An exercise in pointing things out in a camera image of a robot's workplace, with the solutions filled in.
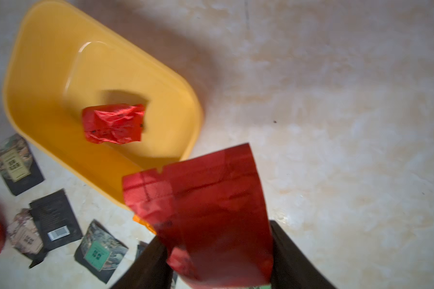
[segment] red paper bag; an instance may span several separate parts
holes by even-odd
[[[117,144],[142,139],[143,105],[100,105],[82,111],[85,138],[89,142]]]
[[[196,289],[270,283],[272,234],[249,144],[122,179],[124,200]]]

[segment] orange object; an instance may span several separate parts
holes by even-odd
[[[182,77],[61,0],[36,3],[24,17],[3,100],[20,135],[126,209],[122,176],[187,159],[203,122]],[[81,111],[119,103],[145,105],[142,141],[87,142]]]
[[[151,226],[149,223],[147,223],[146,221],[144,221],[144,220],[143,220],[142,218],[140,218],[139,216],[134,215],[132,220],[133,220],[134,222],[137,222],[137,223],[139,223],[139,224],[144,225],[148,230],[150,230],[151,233],[153,233],[153,234],[156,235],[156,231],[155,231],[155,229],[153,228],[153,226]]]

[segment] tea package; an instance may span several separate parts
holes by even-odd
[[[29,268],[40,264],[47,255],[29,209],[21,209],[7,228],[8,239],[21,254],[32,260]]]
[[[270,283],[273,239],[249,144],[128,175],[122,186],[191,287]]]
[[[93,220],[75,251],[74,258],[99,280],[108,283],[127,251],[127,246]]]
[[[63,189],[29,205],[35,226],[47,251],[82,238],[81,228]]]
[[[82,111],[85,138],[89,142],[124,144],[142,139],[143,105],[100,105]]]
[[[0,143],[0,175],[15,196],[44,181],[22,136],[15,134]]]

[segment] dark packaging bag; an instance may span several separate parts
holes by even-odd
[[[128,248],[93,220],[74,254],[74,259],[104,283],[108,283]]]
[[[124,200],[192,288],[270,283],[273,240],[249,144],[122,179]]]
[[[35,200],[29,205],[46,250],[51,251],[82,238],[81,228],[64,189]]]
[[[141,241],[137,247],[136,247],[136,257],[135,260],[139,258],[139,256],[143,253],[143,251],[146,249],[146,247],[148,246],[148,243],[145,243],[143,241]],[[175,289],[175,286],[177,285],[177,272],[174,271],[174,273],[172,274],[172,281],[170,283],[170,289]]]
[[[39,166],[22,136],[15,134],[0,144],[0,175],[15,196],[43,182]]]

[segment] black package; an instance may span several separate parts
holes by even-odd
[[[145,243],[143,241],[140,241],[140,243],[136,246],[136,257],[135,260],[138,259],[138,257],[143,253],[143,251],[148,246],[148,243]],[[170,283],[170,289],[175,289],[175,286],[177,286],[177,272],[174,271],[172,274],[172,282]]]
[[[82,231],[61,189],[30,204],[32,217],[48,251],[82,238]]]
[[[137,246],[136,246],[136,256],[135,256],[135,260],[138,259],[138,257],[143,253],[143,251],[146,249],[146,247],[148,246],[148,243],[145,243],[143,241],[141,241]]]
[[[74,259],[98,279],[108,283],[127,250],[127,246],[109,234],[96,220],[93,220],[88,226],[87,234],[75,251]]]
[[[7,228],[7,236],[12,246],[32,260],[29,268],[40,264],[47,255],[39,232],[35,227],[29,209],[22,209]]]
[[[15,196],[43,182],[42,173],[22,136],[15,134],[0,143],[0,175]]]

